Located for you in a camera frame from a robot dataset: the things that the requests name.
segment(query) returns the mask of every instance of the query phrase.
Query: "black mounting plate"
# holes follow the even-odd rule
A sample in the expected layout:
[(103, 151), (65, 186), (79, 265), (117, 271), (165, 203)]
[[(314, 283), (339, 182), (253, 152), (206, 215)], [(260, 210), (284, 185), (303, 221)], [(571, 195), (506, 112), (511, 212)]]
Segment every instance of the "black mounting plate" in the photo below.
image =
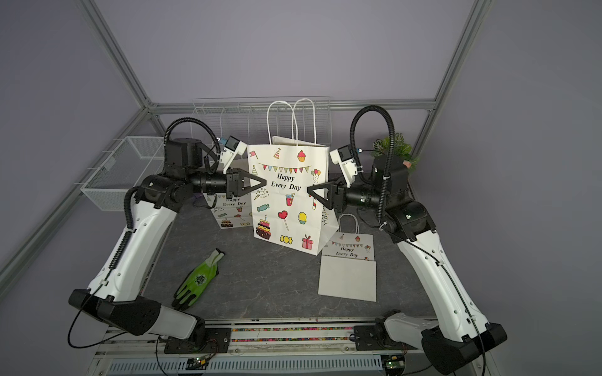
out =
[[(227, 353), (230, 346), (230, 328), (205, 328), (207, 339), (217, 341), (217, 352)], [(184, 342), (182, 339), (169, 337), (165, 345), (165, 354), (197, 354), (197, 353), (214, 353), (216, 345), (213, 342), (207, 342), (204, 347), (196, 347), (189, 342)]]
[[(372, 325), (358, 325), (353, 327), (353, 334), (355, 335), (355, 349), (358, 351), (369, 351), (369, 350), (402, 350), (404, 349), (402, 342), (387, 341), (388, 347), (383, 347), (379, 344), (376, 339), (376, 331)], [(415, 350), (408, 344), (405, 344), (407, 350)]]

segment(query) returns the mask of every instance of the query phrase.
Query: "gift box illustration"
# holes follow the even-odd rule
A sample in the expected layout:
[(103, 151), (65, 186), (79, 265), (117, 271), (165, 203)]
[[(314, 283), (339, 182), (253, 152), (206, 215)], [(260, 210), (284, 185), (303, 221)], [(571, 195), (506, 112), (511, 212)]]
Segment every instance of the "gift box illustration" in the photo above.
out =
[(314, 241), (311, 240), (310, 238), (311, 238), (311, 236), (305, 235), (305, 237), (303, 239), (301, 239), (301, 241), (303, 242), (303, 244), (301, 246), (303, 248), (311, 249), (311, 246), (313, 245)]

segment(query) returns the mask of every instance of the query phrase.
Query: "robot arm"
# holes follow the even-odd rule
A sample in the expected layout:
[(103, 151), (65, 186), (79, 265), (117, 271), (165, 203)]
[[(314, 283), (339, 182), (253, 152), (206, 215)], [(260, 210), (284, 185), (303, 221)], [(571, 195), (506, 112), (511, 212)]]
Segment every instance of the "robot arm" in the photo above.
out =
[[(88, 289), (74, 290), (69, 304), (79, 312), (134, 335), (166, 335), (203, 347), (207, 337), (202, 318), (140, 296), (141, 286), (176, 214), (193, 193), (224, 193), (231, 198), (265, 186), (266, 181), (238, 168), (228, 170), (234, 151), (241, 154), (246, 148), (238, 140), (230, 143), (233, 139), (230, 138), (221, 154), (220, 160), (226, 163), (225, 173), (216, 172), (214, 166), (209, 165), (208, 157), (216, 164), (217, 156), (200, 140), (170, 140), (169, 133), (182, 122), (196, 122), (208, 128), (193, 118), (178, 119), (168, 127), (163, 172), (148, 176), (139, 187), (128, 191), (124, 200), (126, 227)], [(213, 133), (209, 134), (217, 143)], [(259, 184), (245, 186), (245, 178)], [(131, 205), (134, 192), (135, 203)]]
[[(374, 107), (366, 107), (358, 115), (377, 111), (385, 119), (388, 117), (391, 127), (386, 111)], [(435, 309), (437, 321), (393, 312), (382, 320), (377, 319), (376, 325), (380, 327), (375, 328), (374, 333), (377, 339), (379, 333), (383, 337), (376, 342), (412, 345), (424, 351), (435, 369), (444, 375), (450, 374), (504, 342), (506, 332), (500, 324), (487, 320), (464, 289), (447, 259), (435, 223), (426, 208), (408, 194), (408, 168), (403, 160), (393, 156), (387, 162), (386, 155), (379, 156), (374, 160), (371, 179), (362, 178), (371, 184), (355, 183), (355, 176), (360, 171), (356, 166), (359, 157), (354, 146), (355, 142), (352, 142), (330, 153), (332, 162), (341, 167), (341, 178), (311, 186), (307, 191), (325, 207), (339, 213), (347, 205), (373, 211), (385, 208), (385, 215), (379, 219), (380, 229), (390, 235), (416, 270)], [(326, 195), (322, 197), (317, 192), (323, 189), (326, 189)]]

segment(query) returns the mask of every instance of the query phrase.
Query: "bag handle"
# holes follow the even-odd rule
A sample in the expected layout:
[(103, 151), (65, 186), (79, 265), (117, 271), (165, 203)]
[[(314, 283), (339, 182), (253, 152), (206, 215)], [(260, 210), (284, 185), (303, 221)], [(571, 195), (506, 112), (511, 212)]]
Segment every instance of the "bag handle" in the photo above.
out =
[(267, 118), (267, 136), (270, 138), (270, 145), (272, 144), (272, 134), (270, 133), (270, 108), (272, 108), (272, 106), (276, 103), (282, 103), (285, 104), (287, 106), (289, 106), (293, 112), (293, 119), (291, 121), (291, 127), (294, 125), (295, 128), (297, 128), (297, 117), (295, 116), (295, 109), (293, 108), (293, 106), (291, 106), (290, 103), (285, 102), (284, 100), (275, 100), (274, 102), (272, 102), (272, 104), (270, 104), (270, 106), (267, 108), (267, 114), (265, 115)]
[(339, 219), (338, 219), (338, 221), (339, 221), (339, 229), (341, 228), (341, 218), (343, 218), (345, 215), (353, 217), (353, 219), (355, 220), (355, 233), (359, 233), (359, 222), (358, 222), (358, 219), (355, 217), (355, 215), (349, 214), (349, 213), (344, 213), (344, 214), (339, 215)]
[[(297, 106), (297, 103), (301, 102), (302, 100), (308, 100), (311, 103), (312, 108), (314, 109), (314, 144), (317, 144), (318, 142), (318, 137), (317, 137), (317, 133), (315, 131), (315, 104), (314, 101), (309, 99), (309, 98), (301, 98), (299, 99), (297, 102), (295, 102), (295, 106), (293, 106), (293, 115), (295, 114), (295, 107)], [(299, 140), (299, 129), (297, 129), (297, 141)]]

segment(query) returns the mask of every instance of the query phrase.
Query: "vent grille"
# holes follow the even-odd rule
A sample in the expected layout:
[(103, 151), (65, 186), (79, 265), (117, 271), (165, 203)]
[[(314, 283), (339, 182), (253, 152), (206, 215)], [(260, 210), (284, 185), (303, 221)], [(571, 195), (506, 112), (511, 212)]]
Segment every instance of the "vent grille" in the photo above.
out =
[[(160, 359), (168, 374), (198, 374), (198, 370), (186, 370), (187, 358)], [(337, 356), (272, 356), (272, 357), (225, 357), (209, 361), (207, 373), (306, 373), (328, 371), (381, 371), (380, 356), (371, 354)], [(153, 358), (113, 360), (108, 375), (161, 375)]]

